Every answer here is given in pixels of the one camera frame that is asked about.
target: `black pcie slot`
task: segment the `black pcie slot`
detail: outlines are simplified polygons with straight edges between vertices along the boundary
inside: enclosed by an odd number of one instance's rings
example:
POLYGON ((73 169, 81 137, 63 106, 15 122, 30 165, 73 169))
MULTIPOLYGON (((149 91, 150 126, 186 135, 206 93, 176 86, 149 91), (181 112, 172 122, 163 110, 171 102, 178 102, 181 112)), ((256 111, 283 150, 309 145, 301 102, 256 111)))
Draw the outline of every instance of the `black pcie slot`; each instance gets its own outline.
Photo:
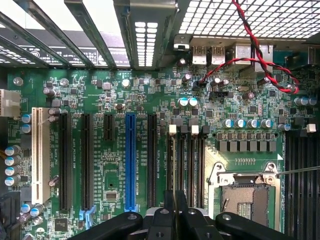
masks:
POLYGON ((153 208, 157 192, 157 115, 149 114, 147 124, 147 204, 153 208))
MULTIPOLYGON (((286 133, 285 170, 315 167, 320 164, 320 137, 314 133, 299 137, 286 133)), ((320 239, 320 171, 308 171, 285 176, 284 232, 296 239, 320 239)))
POLYGON ((81 116, 81 209, 90 210, 94 203, 93 116, 81 116))
POLYGON ((180 134, 180 140, 179 140, 179 158, 177 163, 177 175, 178 175, 178 190, 183 191, 184 190, 184 172, 185 172, 185 141, 186 136, 184 134, 180 134))
POLYGON ((188 136, 188 187, 187 187, 187 202, 190 208, 195 205, 195 143, 196 140, 189 134, 188 136))
POLYGON ((59 208, 68 211, 72 207, 72 119, 70 113, 62 113, 58 121, 59 139, 59 208))
POLYGON ((103 138, 105 141, 115 140, 116 120, 113 114, 105 114, 103 117, 103 138))
POLYGON ((198 178, 197 178, 197 208, 205 207, 205 149, 206 136, 202 133, 198 138, 198 178))
POLYGON ((166 136, 166 189, 173 190, 173 141, 166 136))

